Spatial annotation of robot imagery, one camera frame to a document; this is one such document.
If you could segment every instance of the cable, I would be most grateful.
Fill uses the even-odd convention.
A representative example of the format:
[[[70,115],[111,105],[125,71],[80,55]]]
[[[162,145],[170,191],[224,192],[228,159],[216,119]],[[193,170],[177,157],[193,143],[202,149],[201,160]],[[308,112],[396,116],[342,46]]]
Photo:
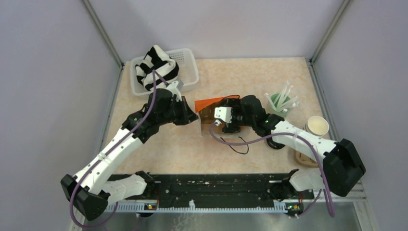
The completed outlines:
[[[238,99],[240,98],[240,95],[229,95],[229,96],[226,96],[226,97],[222,98],[221,100],[226,99],[226,98],[231,97],[231,96],[238,96]]]
[[[328,184],[328,182],[327,182],[326,175],[324,174],[323,166],[322,166],[321,162],[319,161],[319,156],[318,156],[316,150],[313,148],[313,145],[312,145],[309,141],[307,141],[305,138],[303,138],[303,137],[301,137],[301,136],[299,136],[299,135],[297,135],[297,134],[294,134],[294,133],[290,133],[290,132],[279,132],[279,133],[270,134],[270,135],[267,135],[267,136],[261,137],[261,138],[256,139],[256,140],[249,141],[249,142],[244,142],[244,143],[230,143],[230,142],[222,141],[222,140],[220,140],[219,138],[217,138],[217,137],[215,136],[215,134],[213,133],[213,127],[214,127],[214,125],[215,125],[215,122],[210,125],[210,128],[209,128],[210,135],[211,135],[216,141],[218,141],[218,142],[220,142],[220,143],[223,143],[223,144],[226,144],[226,145],[232,145],[232,146],[248,145],[248,144],[251,144],[251,143],[256,143],[256,142],[259,142],[259,141],[266,140],[266,139],[271,138],[271,137],[274,137],[274,136],[281,136],[281,135],[295,136],[295,135],[296,135],[298,139],[300,139],[301,141],[303,141],[303,142],[310,148],[310,150],[312,151],[312,153],[313,153],[313,155],[314,155],[314,157],[315,157],[315,159],[316,159],[316,162],[317,162],[317,164],[318,164],[318,166],[319,166],[319,170],[320,170],[320,173],[321,173],[321,177],[323,178],[323,183],[324,183],[324,188],[325,188],[325,189],[323,190],[323,192],[324,192],[324,198],[326,199],[327,210],[328,210],[328,212],[329,212],[329,215],[330,215],[332,218],[334,217],[334,215],[335,215],[334,204],[333,204],[333,200],[332,200],[332,197],[331,197],[332,195],[330,194],[329,184]]]
[[[159,76],[159,79],[160,79],[162,82],[164,82],[164,84],[167,86],[168,83],[167,83],[167,81],[165,80],[165,78],[163,78],[161,75],[159,75],[159,73],[157,73],[156,70],[153,70],[153,71],[156,73],[157,76]]]
[[[321,194],[321,189],[319,190],[319,193],[316,195],[316,197],[315,197],[315,199],[312,201],[312,203],[310,203],[307,207],[306,207],[306,209],[303,211],[303,213],[301,213],[301,214],[299,214],[299,215],[297,215],[297,216],[293,216],[293,217],[290,217],[290,218],[299,218],[299,217],[301,217],[301,216],[303,216],[307,211],[309,211],[309,209],[316,203],[316,201],[319,199],[319,197],[320,197],[320,194]]]
[[[141,217],[137,217],[137,218],[138,218],[138,222],[136,223],[136,226],[135,226],[135,228],[132,229],[132,231],[137,231],[139,229],[140,225],[141,225]],[[108,231],[108,229],[104,225],[101,225],[101,226],[102,226],[103,230]]]
[[[246,142],[241,136],[239,136],[238,138],[240,138],[243,142]],[[228,145],[228,147],[230,147],[234,152],[236,152],[236,153],[238,153],[238,154],[242,154],[242,155],[246,155],[246,154],[248,154],[248,152],[249,152],[249,145],[246,146],[247,149],[246,149],[246,152],[245,152],[245,153],[238,152],[238,151],[235,150],[231,145]]]
[[[303,203],[303,194],[299,193],[299,204]]]
[[[134,132],[136,129],[138,129],[138,127],[140,127],[140,125],[146,120],[146,118],[149,116],[150,112],[152,111],[153,105],[154,105],[154,100],[156,99],[156,77],[155,77],[155,74],[157,74],[155,70],[153,70],[152,73],[153,73],[153,97],[152,97],[152,103],[151,103],[151,105],[149,106],[149,109],[147,109],[147,112],[146,112],[146,114],[144,115],[144,117],[141,119],[141,121],[140,121],[139,123],[137,123],[137,125],[136,125],[134,128],[132,128],[132,130],[131,130],[130,132],[128,132],[123,138],[121,138],[116,144],[114,144],[114,145],[112,146],[112,148],[110,148],[110,149],[105,153],[106,156],[108,156],[115,148],[117,148],[117,147],[120,145],[120,143],[122,143],[128,136],[130,136],[131,134],[133,134],[133,132]],[[69,200],[69,214],[71,215],[71,219],[72,219],[72,221],[73,221],[77,226],[79,226],[79,227],[81,227],[81,228],[83,228],[83,229],[96,228],[96,227],[99,227],[99,226],[105,224],[106,222],[109,221],[110,218],[113,217],[113,215],[115,214],[115,211],[116,211],[116,209],[117,209],[117,206],[118,206],[118,202],[116,202],[116,204],[115,204],[115,209],[114,209],[114,211],[112,212],[112,214],[111,214],[106,220],[102,221],[102,222],[101,222],[100,224],[98,224],[98,225],[83,225],[83,224],[79,223],[79,221],[76,219],[76,217],[75,217],[75,215],[74,215],[74,198],[75,198],[75,196],[76,196],[76,194],[77,194],[77,191],[78,191],[80,185],[82,184],[82,182],[85,180],[85,178],[90,174],[90,172],[91,172],[100,162],[101,162],[101,160],[97,160],[97,161],[85,172],[85,174],[81,177],[81,179],[79,179],[77,185],[75,186],[74,190],[72,191],[71,198],[70,198],[70,200]]]

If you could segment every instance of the green cup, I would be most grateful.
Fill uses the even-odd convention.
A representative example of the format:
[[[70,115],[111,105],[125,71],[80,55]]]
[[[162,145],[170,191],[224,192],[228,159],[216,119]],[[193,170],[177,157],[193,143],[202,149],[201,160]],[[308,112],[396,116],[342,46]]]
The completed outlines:
[[[270,97],[270,99],[272,100],[272,102],[274,102],[278,96],[279,96],[279,93],[276,93],[276,94],[272,95],[272,96]],[[288,102],[290,99],[291,99],[291,98],[290,98],[289,96],[287,96],[286,99],[283,101],[283,103]],[[290,108],[290,109],[288,109],[287,112],[282,112],[282,111],[281,111],[281,112],[277,112],[277,111],[275,111],[275,110],[272,108],[271,105],[269,105],[269,106],[270,106],[270,108],[272,109],[272,114],[278,115],[278,116],[283,117],[283,118],[285,118],[285,117],[291,112],[291,110],[293,109],[293,108]]]

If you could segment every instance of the white plastic basket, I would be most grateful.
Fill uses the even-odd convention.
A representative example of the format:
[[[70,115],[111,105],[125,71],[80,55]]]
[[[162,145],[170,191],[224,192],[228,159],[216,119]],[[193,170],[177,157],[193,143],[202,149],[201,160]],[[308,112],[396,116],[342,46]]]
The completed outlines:
[[[194,55],[188,48],[166,51],[172,59],[176,60],[179,66],[178,78],[184,83],[181,91],[189,91],[196,88],[196,84],[200,79],[198,76],[197,64],[195,63]],[[135,65],[141,64],[144,56],[137,57],[130,61],[130,85],[132,92],[136,96],[148,98],[152,91],[147,91],[136,79]]]

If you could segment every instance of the paper cup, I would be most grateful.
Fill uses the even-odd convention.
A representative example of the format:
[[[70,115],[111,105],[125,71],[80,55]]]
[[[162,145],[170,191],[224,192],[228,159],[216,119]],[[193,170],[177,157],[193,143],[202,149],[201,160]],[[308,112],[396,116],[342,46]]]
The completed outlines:
[[[320,116],[312,116],[307,120],[304,130],[315,136],[322,137],[329,131],[329,123]]]

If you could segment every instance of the black mount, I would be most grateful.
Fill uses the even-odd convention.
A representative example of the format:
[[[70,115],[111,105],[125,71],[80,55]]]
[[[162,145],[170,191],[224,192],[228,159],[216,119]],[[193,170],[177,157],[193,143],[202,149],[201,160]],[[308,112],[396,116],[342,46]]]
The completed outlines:
[[[152,111],[147,119],[133,133],[134,138],[139,138],[145,143],[152,135],[159,131],[159,127],[164,124],[173,123],[175,125],[187,125],[198,119],[188,106],[186,98],[181,97],[181,101],[176,101],[176,96],[169,90],[157,89],[156,99]],[[132,130],[144,117],[153,100],[153,94],[149,95],[149,101],[140,111],[130,114],[123,122],[121,129]]]
[[[144,193],[129,200],[156,200],[160,208],[186,208],[194,200],[196,208],[273,207],[274,200],[313,199],[313,192],[297,192],[289,183],[290,173],[270,174],[151,174],[154,181]],[[129,175],[112,175],[120,180]]]
[[[332,151],[324,155],[323,170],[330,191],[339,196],[347,196],[366,173],[354,144],[342,139]]]
[[[70,201],[72,192],[77,184],[76,178],[66,174],[61,179],[61,186],[65,197]],[[74,199],[74,207],[86,217],[87,220],[94,220],[99,217],[108,206],[109,193],[101,191],[98,195],[88,192],[87,188],[78,188]]]

